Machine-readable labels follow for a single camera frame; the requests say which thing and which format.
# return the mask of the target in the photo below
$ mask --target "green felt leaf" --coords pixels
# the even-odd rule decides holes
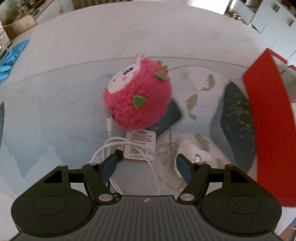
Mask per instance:
[[[133,105],[136,109],[139,109],[142,105],[147,102],[147,99],[141,95],[135,95],[133,97]]]
[[[162,71],[156,71],[154,75],[159,79],[159,80],[166,80],[166,73]]]

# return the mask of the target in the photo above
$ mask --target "plush toy face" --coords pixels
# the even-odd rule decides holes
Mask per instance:
[[[126,67],[124,70],[119,71],[111,79],[107,90],[110,94],[123,89],[134,77],[135,73],[140,69],[140,64],[137,62]]]
[[[158,122],[170,103],[166,66],[148,58],[118,72],[104,91],[104,102],[125,130],[144,130]]]

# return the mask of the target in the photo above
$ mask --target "gold brush stroke pattern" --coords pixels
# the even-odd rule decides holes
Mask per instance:
[[[187,110],[190,112],[194,106],[197,105],[197,98],[198,98],[198,95],[194,94],[194,95],[191,95],[185,102],[186,102],[186,107],[187,107]]]
[[[190,117],[191,119],[193,119],[193,120],[196,120],[196,119],[197,119],[197,116],[194,115],[194,114],[191,114],[191,113],[189,113],[189,117]]]
[[[216,163],[217,163],[218,168],[220,168],[220,169],[225,168],[225,166],[220,158],[216,158]]]
[[[202,87],[200,90],[209,91],[210,89],[212,89],[215,86],[216,81],[215,81],[215,78],[214,78],[214,76],[212,74],[209,74],[209,76],[207,78],[207,84],[208,84],[207,88]]]
[[[198,95],[197,94],[194,94],[194,95],[191,95],[185,102],[186,102],[186,107],[187,107],[187,110],[189,112],[189,117],[193,120],[196,120],[197,119],[197,116],[192,114],[191,111],[192,109],[194,108],[194,106],[197,105],[197,98],[198,98]]]
[[[209,142],[200,134],[194,134],[196,145],[199,149],[209,152]]]

